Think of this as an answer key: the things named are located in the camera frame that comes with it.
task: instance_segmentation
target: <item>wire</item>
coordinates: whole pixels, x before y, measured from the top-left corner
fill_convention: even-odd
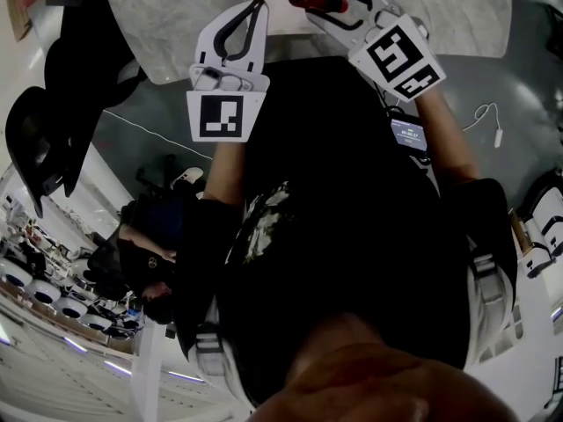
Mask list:
[[[384,90],[383,92],[381,92],[379,86],[375,81],[373,82],[373,84],[376,87],[377,96],[379,97],[381,104],[384,107],[384,111],[387,113],[388,116],[391,116],[391,111],[399,111],[400,113],[405,114],[405,110],[398,105],[401,102],[400,98],[397,98],[396,105],[387,105],[387,100],[385,99],[385,94],[387,93],[387,91]]]
[[[498,130],[502,130],[501,128],[501,123],[499,122],[499,107],[496,105],[496,103],[485,103],[484,105],[481,105],[479,108],[477,108],[477,110],[475,111],[475,121],[468,127],[464,128],[464,131],[467,131],[470,128],[475,127],[479,122],[481,122],[485,116],[488,114],[489,110],[491,109],[491,106],[494,106],[494,110],[496,111],[496,126]]]
[[[133,127],[137,127],[137,128],[140,128],[142,131],[146,131],[149,135],[153,135],[153,136],[159,137],[160,139],[163,139],[164,141],[169,142],[170,144],[174,144],[174,145],[177,145],[178,147],[181,147],[182,149],[189,150],[189,151],[195,153],[196,155],[199,155],[199,156],[204,157],[204,158],[207,158],[207,159],[213,159],[211,156],[203,155],[203,154],[200,153],[199,151],[196,151],[196,150],[194,150],[194,149],[190,149],[189,147],[186,147],[185,145],[179,144],[179,143],[177,143],[177,142],[175,142],[175,141],[171,141],[170,139],[168,139],[168,138],[166,138],[166,137],[164,137],[164,136],[162,136],[162,135],[159,135],[158,133],[155,133],[154,131],[150,131],[150,130],[148,130],[148,129],[145,128],[145,127],[142,127],[142,126],[140,126],[140,125],[137,125],[136,123],[130,122],[129,120],[127,120],[127,119],[121,117],[120,115],[117,115],[116,113],[112,113],[111,111],[107,111],[106,109],[104,110],[104,113],[111,114],[113,117],[115,117],[115,118],[117,118],[117,119],[119,119],[119,120],[123,120],[124,122],[127,122],[129,125],[133,125]]]

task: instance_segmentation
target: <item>black t-shirt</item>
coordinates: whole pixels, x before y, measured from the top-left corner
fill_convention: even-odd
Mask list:
[[[247,147],[247,195],[257,199],[245,223],[233,208],[202,200],[185,230],[183,245],[198,255],[188,273],[179,251],[173,295],[201,292],[190,310],[175,302],[182,347],[216,295],[221,334],[256,404],[282,389],[311,330],[344,312],[391,347],[463,367],[468,235],[496,249],[515,278],[501,187],[477,181],[440,198],[344,60],[275,64],[267,73],[271,89]],[[295,80],[303,73],[318,86]]]
[[[117,240],[120,250],[121,272],[137,297],[143,290],[158,281],[172,282],[173,263],[156,253],[137,247],[131,241]]]

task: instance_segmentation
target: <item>white shoe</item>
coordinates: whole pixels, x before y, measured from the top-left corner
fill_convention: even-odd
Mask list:
[[[198,179],[203,177],[203,170],[199,167],[188,167],[184,173],[182,173],[179,177],[177,177],[174,181],[172,181],[172,188],[176,184],[179,179],[185,180],[190,184],[195,183]]]

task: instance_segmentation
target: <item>wrist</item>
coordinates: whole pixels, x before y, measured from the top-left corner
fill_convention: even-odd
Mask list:
[[[431,90],[424,92],[421,96],[416,98],[414,102],[417,105],[434,103],[443,100],[442,92],[438,86],[433,87]]]

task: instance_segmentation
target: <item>skin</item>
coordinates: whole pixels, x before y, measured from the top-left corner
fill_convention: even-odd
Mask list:
[[[144,291],[142,298],[150,302],[153,299],[157,299],[158,297],[162,297],[163,295],[170,295],[172,290],[164,283],[163,281],[159,281],[158,283],[153,283],[147,286]]]
[[[359,317],[321,324],[305,341],[285,388],[250,422],[517,421],[463,372],[386,346]]]
[[[416,99],[440,190],[479,179],[479,168],[436,87]],[[204,199],[242,208],[245,145],[219,143]],[[295,357],[285,388],[252,422],[515,421],[463,372],[386,346],[354,315],[325,321]]]
[[[156,253],[159,257],[162,257],[166,261],[170,261],[171,263],[176,262],[176,251],[163,249],[160,245],[141,233],[141,231],[134,229],[130,225],[125,223],[121,225],[119,237],[124,241],[132,242],[141,249]]]

